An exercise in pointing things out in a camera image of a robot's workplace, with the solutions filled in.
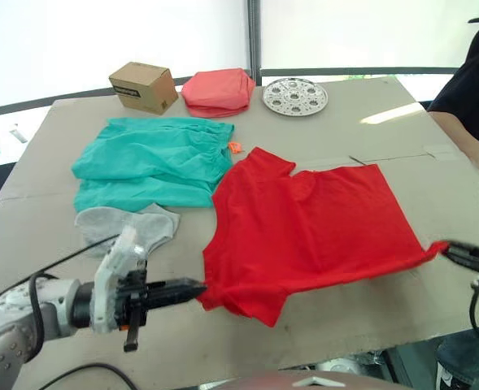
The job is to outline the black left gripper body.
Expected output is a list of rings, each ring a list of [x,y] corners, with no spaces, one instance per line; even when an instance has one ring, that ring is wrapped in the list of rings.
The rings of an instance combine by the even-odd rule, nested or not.
[[[115,321],[120,331],[127,332],[124,342],[126,353],[138,349],[138,332],[146,325],[147,293],[146,270],[130,271],[116,290]]]

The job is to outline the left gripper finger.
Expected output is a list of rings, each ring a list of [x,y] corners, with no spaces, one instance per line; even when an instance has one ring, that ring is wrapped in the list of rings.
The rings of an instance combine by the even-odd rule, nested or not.
[[[183,277],[147,284],[148,297],[198,297],[207,286],[198,280]]]
[[[146,308],[155,310],[185,303],[197,298],[205,291],[205,288],[174,288],[171,290],[151,291],[146,298]]]

